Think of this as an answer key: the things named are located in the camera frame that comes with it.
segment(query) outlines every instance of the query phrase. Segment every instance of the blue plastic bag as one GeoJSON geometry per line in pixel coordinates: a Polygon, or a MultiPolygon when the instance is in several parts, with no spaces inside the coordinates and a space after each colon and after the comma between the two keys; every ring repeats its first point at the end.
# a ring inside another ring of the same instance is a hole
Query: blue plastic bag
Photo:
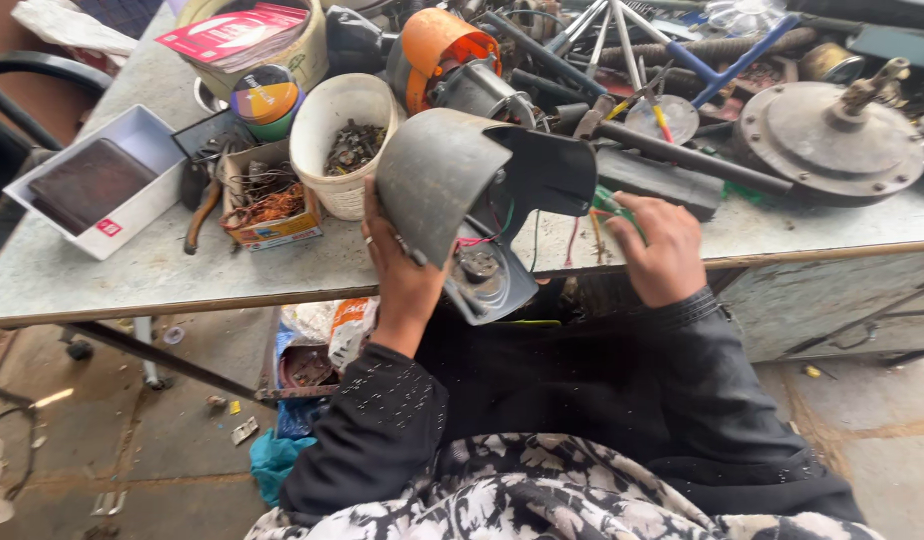
{"type": "Polygon", "coordinates": [[[315,444],[315,437],[305,437],[297,441],[276,439],[271,427],[255,439],[249,449],[252,468],[249,470],[258,482],[258,493],[269,507],[278,506],[278,488],[288,476],[295,464],[299,451],[315,444]]]}

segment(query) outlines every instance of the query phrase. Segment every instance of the pliers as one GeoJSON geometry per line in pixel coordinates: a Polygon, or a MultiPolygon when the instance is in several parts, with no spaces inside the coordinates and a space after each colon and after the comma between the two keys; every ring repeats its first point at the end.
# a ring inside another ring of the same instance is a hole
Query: pliers
{"type": "MultiPolygon", "coordinates": [[[[605,119],[611,120],[619,113],[627,109],[629,105],[638,101],[639,98],[644,97],[646,100],[648,100],[648,104],[652,106],[652,113],[655,115],[655,120],[658,122],[659,129],[661,129],[661,133],[665,137],[665,140],[667,142],[674,142],[675,140],[672,139],[672,131],[668,129],[668,123],[665,122],[665,115],[661,112],[659,100],[655,97],[655,86],[659,83],[659,81],[661,81],[662,77],[665,76],[665,72],[668,71],[668,68],[672,67],[673,62],[673,59],[669,60],[668,63],[663,68],[661,68],[658,75],[653,77],[652,80],[649,80],[639,91],[625,98],[622,103],[616,105],[611,112],[606,114],[605,119]]],[[[647,77],[645,76],[645,61],[643,60],[642,56],[638,57],[638,71],[640,72],[639,76],[641,76],[641,80],[645,81],[647,77]]]]}

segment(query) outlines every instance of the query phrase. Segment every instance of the stack of papers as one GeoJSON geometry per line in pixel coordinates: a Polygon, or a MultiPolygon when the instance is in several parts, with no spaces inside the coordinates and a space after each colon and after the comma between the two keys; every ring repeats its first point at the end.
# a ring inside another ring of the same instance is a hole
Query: stack of papers
{"type": "Polygon", "coordinates": [[[157,42],[206,70],[235,73],[283,51],[302,31],[308,11],[258,3],[162,35],[157,42]]]}

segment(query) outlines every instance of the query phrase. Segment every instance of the person's right hand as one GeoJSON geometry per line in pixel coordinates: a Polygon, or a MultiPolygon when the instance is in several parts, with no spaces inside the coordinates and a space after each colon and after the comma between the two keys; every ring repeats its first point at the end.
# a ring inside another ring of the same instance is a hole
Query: person's right hand
{"type": "Polygon", "coordinates": [[[612,198],[632,211],[638,230],[624,217],[605,225],[612,231],[628,264],[632,287],[649,308],[684,300],[706,285],[705,266],[699,256],[702,228],[683,206],[652,197],[616,191],[612,198]]]}

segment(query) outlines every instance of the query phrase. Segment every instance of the person's left hand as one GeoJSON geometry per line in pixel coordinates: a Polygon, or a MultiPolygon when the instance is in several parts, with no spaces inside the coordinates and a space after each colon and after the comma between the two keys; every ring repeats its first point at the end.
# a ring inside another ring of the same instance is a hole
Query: person's left hand
{"type": "Polygon", "coordinates": [[[362,237],[378,274],[378,328],[371,340],[412,358],[442,294],[451,260],[439,270],[431,262],[419,266],[407,255],[396,228],[381,216],[372,175],[365,179],[362,237]]]}

